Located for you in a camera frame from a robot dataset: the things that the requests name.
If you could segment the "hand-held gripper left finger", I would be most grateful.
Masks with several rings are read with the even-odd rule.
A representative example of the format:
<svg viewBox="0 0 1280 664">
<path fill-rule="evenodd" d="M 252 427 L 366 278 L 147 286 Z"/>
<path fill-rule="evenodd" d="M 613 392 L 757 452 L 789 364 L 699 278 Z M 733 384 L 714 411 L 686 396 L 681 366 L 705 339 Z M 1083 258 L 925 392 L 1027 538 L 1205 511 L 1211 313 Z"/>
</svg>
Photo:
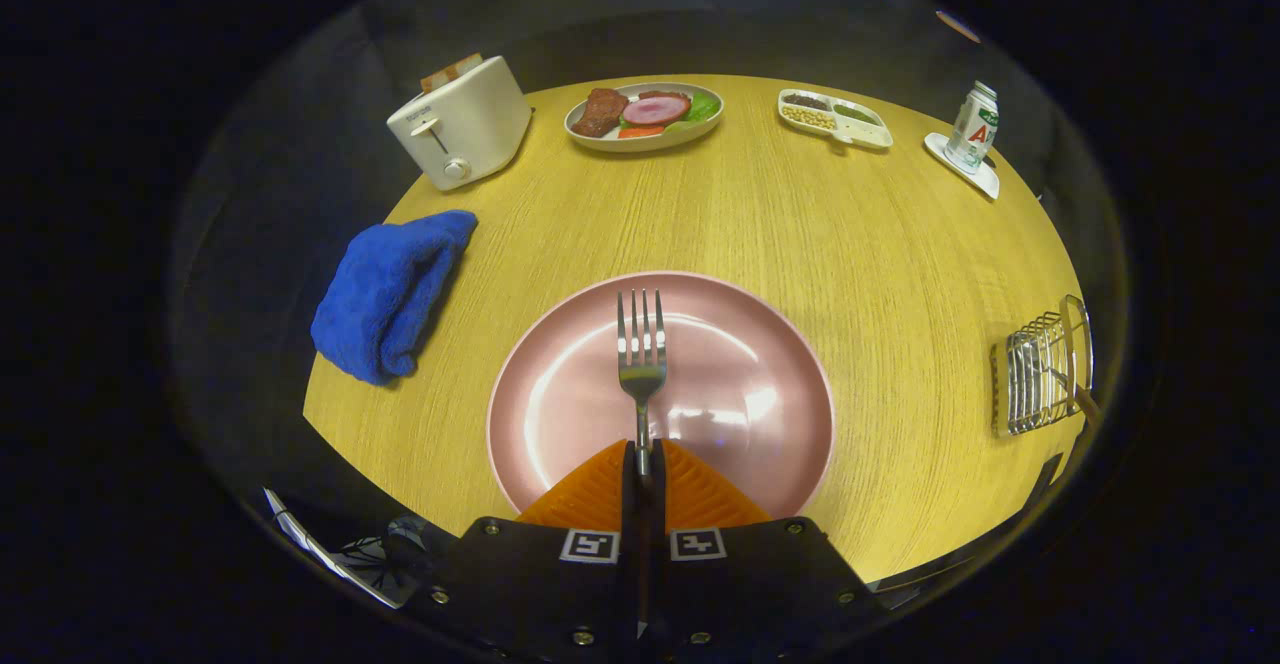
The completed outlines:
<svg viewBox="0 0 1280 664">
<path fill-rule="evenodd" d="M 614 528 L 477 518 L 434 565 L 425 622 L 480 661 L 628 663 L 637 642 L 634 444 L 614 467 Z"/>
</svg>

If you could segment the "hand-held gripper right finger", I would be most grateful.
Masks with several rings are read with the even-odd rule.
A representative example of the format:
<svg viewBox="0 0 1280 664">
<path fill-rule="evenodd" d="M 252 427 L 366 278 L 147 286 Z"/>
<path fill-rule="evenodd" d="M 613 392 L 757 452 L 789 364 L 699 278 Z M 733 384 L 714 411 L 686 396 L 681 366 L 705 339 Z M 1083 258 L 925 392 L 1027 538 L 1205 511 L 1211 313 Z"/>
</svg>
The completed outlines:
<svg viewBox="0 0 1280 664">
<path fill-rule="evenodd" d="M 676 447 L 650 454 L 650 649 L 657 660 L 829 660 L 881 626 L 881 601 L 806 517 L 677 527 Z"/>
</svg>

